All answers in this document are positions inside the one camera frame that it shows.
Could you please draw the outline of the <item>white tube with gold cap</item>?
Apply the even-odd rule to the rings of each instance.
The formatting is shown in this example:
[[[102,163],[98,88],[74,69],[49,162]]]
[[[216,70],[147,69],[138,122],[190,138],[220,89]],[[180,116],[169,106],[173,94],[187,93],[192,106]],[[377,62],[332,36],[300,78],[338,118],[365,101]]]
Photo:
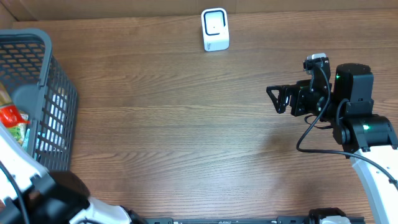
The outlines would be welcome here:
[[[67,109],[65,95],[53,94],[45,109],[47,113],[44,115],[44,125],[47,125],[47,128],[38,132],[41,138],[37,138],[35,148],[40,151],[62,152],[67,149],[63,137]]]

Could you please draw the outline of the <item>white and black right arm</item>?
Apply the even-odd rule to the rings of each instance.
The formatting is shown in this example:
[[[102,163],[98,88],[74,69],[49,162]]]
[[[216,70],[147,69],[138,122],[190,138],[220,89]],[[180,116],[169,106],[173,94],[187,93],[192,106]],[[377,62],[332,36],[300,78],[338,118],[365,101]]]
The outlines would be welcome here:
[[[371,68],[360,63],[341,64],[334,83],[330,83],[328,58],[307,59],[303,69],[310,79],[266,88],[277,113],[290,106],[293,116],[314,118],[296,149],[345,156],[363,185],[375,222],[397,223],[397,134],[385,116],[373,112]],[[319,121],[328,123],[342,150],[301,147]]]

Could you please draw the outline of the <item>orange spaghetti pasta packet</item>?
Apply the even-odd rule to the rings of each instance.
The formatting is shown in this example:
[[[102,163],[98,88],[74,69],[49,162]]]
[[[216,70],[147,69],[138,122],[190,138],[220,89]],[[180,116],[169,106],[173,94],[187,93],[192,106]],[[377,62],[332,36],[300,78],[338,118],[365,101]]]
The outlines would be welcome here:
[[[6,128],[30,123],[22,117],[3,84],[1,84],[1,122]]]

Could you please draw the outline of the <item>white barcode scanner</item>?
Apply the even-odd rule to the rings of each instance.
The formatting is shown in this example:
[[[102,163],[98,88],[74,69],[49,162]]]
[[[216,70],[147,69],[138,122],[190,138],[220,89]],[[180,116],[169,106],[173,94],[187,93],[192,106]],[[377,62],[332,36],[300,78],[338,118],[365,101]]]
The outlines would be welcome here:
[[[205,9],[201,14],[201,26],[206,52],[229,48],[228,15],[223,8]]]

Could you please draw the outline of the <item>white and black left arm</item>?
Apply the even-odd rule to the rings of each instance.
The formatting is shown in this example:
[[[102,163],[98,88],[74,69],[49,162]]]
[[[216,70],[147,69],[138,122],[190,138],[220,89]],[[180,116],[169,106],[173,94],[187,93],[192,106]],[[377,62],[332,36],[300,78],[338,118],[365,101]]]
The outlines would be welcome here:
[[[91,196],[70,171],[49,171],[1,126],[1,223],[145,223]]]

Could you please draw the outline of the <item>grey plastic shopping basket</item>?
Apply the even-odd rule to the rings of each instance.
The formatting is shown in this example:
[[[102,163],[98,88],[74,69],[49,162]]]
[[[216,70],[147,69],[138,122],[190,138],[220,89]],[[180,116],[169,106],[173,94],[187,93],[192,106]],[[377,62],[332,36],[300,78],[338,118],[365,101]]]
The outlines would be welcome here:
[[[68,170],[75,133],[78,92],[53,56],[50,37],[40,29],[1,31],[1,84],[17,108],[29,115],[27,153],[50,170]],[[67,104],[65,134],[67,149],[62,152],[35,148],[44,125],[47,103],[52,95],[65,95]]]

